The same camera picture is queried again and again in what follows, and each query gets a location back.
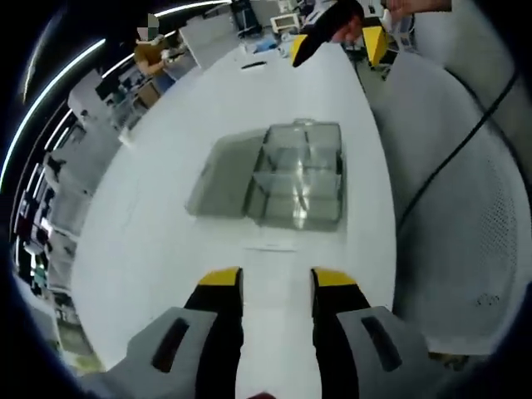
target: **person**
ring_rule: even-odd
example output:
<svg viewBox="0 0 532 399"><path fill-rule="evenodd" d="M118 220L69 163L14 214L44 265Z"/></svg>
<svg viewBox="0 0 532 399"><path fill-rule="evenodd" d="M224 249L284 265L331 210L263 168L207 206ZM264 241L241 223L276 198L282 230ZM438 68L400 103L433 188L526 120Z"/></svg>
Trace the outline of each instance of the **person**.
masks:
<svg viewBox="0 0 532 399"><path fill-rule="evenodd" d="M153 14L148 14L142 26L137 28L139 38L136 41L134 58L140 71L154 79L159 92L165 93L172 87L175 80L165 72L166 61L162 52L170 48L163 35L159 34L159 20Z"/></svg>

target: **office desk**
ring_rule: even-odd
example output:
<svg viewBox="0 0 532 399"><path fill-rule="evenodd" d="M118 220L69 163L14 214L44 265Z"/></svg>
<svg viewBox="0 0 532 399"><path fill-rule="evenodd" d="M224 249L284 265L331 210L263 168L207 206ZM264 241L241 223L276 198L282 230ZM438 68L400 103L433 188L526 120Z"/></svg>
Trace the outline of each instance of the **office desk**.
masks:
<svg viewBox="0 0 532 399"><path fill-rule="evenodd" d="M257 60L268 64L240 70ZM296 118L335 121L342 129L347 209L337 232L260 228L250 219L187 214L185 203L220 137ZM253 309L244 310L241 364L261 347L261 334L277 339L274 347L262 344L268 353L257 355L268 356L262 367L269 372L249 372L264 373L261 378L272 384L278 374L268 373L285 373L299 381L295 387L315 380L302 389L321 395L310 268L347 271L371 305L387 308L396 269L387 164L342 48L324 45L298 69L277 52L253 57L236 49L207 71L195 68L183 76L132 134L134 150L119 151L91 202L72 272L74 302L101 360L107 367L119 362L127 341L170 306L183 306L206 272L236 265L244 268L244 309ZM295 367L294 361L308 367Z"/></svg>
<svg viewBox="0 0 532 399"><path fill-rule="evenodd" d="M149 80L136 89L135 98L140 98L146 108L151 108L159 100L160 94L153 82Z"/></svg>

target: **black object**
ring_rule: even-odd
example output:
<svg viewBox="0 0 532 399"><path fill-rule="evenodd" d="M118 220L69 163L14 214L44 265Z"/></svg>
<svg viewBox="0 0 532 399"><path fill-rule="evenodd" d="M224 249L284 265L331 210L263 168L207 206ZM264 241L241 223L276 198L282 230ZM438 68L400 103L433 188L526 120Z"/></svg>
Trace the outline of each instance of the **black object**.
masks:
<svg viewBox="0 0 532 399"><path fill-rule="evenodd" d="M184 319L178 318L174 321L153 356L151 361L153 367L166 374L170 372L175 354L188 329L189 324Z"/></svg>
<svg viewBox="0 0 532 399"><path fill-rule="evenodd" d="M465 137L465 139L443 160L443 162L440 163L440 165L431 173L431 175L425 180L421 188L416 192L412 200L410 201L410 204L406 207L405 213L402 214L401 219L399 220L399 224L397 225L397 231L399 231L402 226L405 224L406 218L408 215L412 212L414 207L417 205L423 194L425 194L426 189L428 189L429 185L431 185L432 181L438 176L438 174L445 168L449 162L452 161L452 159L458 155L458 153L466 146L467 143L476 135L476 133L480 130L480 128L493 116L495 111L497 111L497 108L499 108L500 103L506 98L510 90L515 84L515 81L517 80L518 72L515 71L508 83L506 84L503 91L499 94L499 96L493 101L493 104L491 104L490 108L487 109L487 111L484 113L484 115L480 118L479 122L475 125L475 127L471 130L471 132Z"/></svg>
<svg viewBox="0 0 532 399"><path fill-rule="evenodd" d="M334 33L347 25L354 16L363 22L364 9L356 0L338 0L323 15L318 18L313 27L305 29L307 37L301 42L298 53L293 60L293 66L299 67L309 59L319 47L329 42Z"/></svg>
<svg viewBox="0 0 532 399"><path fill-rule="evenodd" d="M240 69L248 69L248 68L258 67L260 65L265 65L265 64L266 64L266 61L257 61L257 62L253 62L248 65L244 65Z"/></svg>
<svg viewBox="0 0 532 399"><path fill-rule="evenodd" d="M249 0L233 0L229 6L240 38L258 35L263 31Z"/></svg>
<svg viewBox="0 0 532 399"><path fill-rule="evenodd" d="M322 398L358 398L357 365L337 314L369 308L369 303L355 283L320 286L314 269L311 279L313 345L322 379Z"/></svg>
<svg viewBox="0 0 532 399"><path fill-rule="evenodd" d="M131 79L128 77L122 82L122 85L126 90L131 90Z"/></svg>
<svg viewBox="0 0 532 399"><path fill-rule="evenodd" d="M399 356L397 347L378 318L363 318L362 325L373 341L373 346L377 350L384 371L393 372L396 370L402 364L401 356Z"/></svg>
<svg viewBox="0 0 532 399"><path fill-rule="evenodd" d="M186 309L218 314L199 360L195 399L235 398L234 382L244 345L242 278L240 269L234 285L197 285L186 302Z"/></svg>
<svg viewBox="0 0 532 399"><path fill-rule="evenodd" d="M299 10L299 15L301 15L302 17L307 17L314 10L314 6L311 4L307 4L305 1L303 1L299 3L296 9Z"/></svg>
<svg viewBox="0 0 532 399"><path fill-rule="evenodd" d="M96 94L102 99L105 100L110 94L118 91L118 86L120 85L120 80L118 76L107 77L96 87Z"/></svg>
<svg viewBox="0 0 532 399"><path fill-rule="evenodd" d="M54 160L52 156L48 156L47 165L50 166L54 175L59 179L59 172L66 162L64 160Z"/></svg>

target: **yellow object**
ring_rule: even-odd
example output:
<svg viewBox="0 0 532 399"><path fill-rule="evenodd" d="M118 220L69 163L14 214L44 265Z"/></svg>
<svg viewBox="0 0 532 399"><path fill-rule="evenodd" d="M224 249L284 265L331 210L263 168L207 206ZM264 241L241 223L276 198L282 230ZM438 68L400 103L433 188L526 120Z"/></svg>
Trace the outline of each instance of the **yellow object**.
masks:
<svg viewBox="0 0 532 399"><path fill-rule="evenodd" d="M290 47L290 59L293 60L296 57L296 54L298 54L299 48L301 47L301 43L303 40L307 37L307 35L297 35L296 38L293 40L292 46Z"/></svg>
<svg viewBox="0 0 532 399"><path fill-rule="evenodd" d="M318 277L319 287L331 287L335 285L357 285L357 282L344 272L329 270L328 268L313 268Z"/></svg>
<svg viewBox="0 0 532 399"><path fill-rule="evenodd" d="M381 61L388 50L387 34L383 27L364 27L362 29L364 42L366 43L367 57L375 66Z"/></svg>
<svg viewBox="0 0 532 399"><path fill-rule="evenodd" d="M208 272L198 283L198 285L235 285L236 275L240 268L224 268Z"/></svg>

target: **black cable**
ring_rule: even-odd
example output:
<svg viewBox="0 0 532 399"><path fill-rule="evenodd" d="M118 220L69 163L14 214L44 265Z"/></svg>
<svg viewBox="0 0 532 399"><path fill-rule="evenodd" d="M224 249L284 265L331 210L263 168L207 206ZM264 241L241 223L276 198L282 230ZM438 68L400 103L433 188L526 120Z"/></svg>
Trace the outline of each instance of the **black cable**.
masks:
<svg viewBox="0 0 532 399"><path fill-rule="evenodd" d="M421 188L416 192L416 195L414 195L414 198L410 201L410 204L406 207L405 212L402 214L401 219L399 220L399 224L397 226L397 231L399 231L402 226L405 224L406 218L408 215L412 212L414 207L417 205L421 197L425 194L426 189L428 189L429 185L431 185L432 181L438 176L438 174L445 168L449 162L452 161L452 159L458 155L458 153L466 146L466 144L475 136L475 134L480 130L480 128L488 121L497 108L499 108L500 103L506 98L510 90L515 84L515 81L517 80L518 73L517 71L514 72L508 83L506 84L504 90L499 94L499 96L493 101L493 104L491 104L490 108L486 110L484 115L480 118L479 122L475 125L475 127L471 130L471 132L465 137L465 139L441 162L441 164L431 173L431 175L425 180L425 183L421 186Z"/></svg>
<svg viewBox="0 0 532 399"><path fill-rule="evenodd" d="M450 71L447 68L446 71L449 72L457 81L459 81L461 85L471 94L473 99L476 101L477 106L482 110L482 112L486 112L486 108L482 105L482 102L480 102L480 98L476 95L475 91L453 71ZM515 165L517 166L517 169L521 175L521 179L523 180L523 183L525 185L525 191L529 202L530 214L532 215L532 185L530 184L530 178L525 171L523 161L521 160L520 155L517 152L517 149L515 148L514 144L499 126L497 121L492 119L490 121L490 124L493 126L495 133L505 144L506 149L510 152L511 157L514 160Z"/></svg>

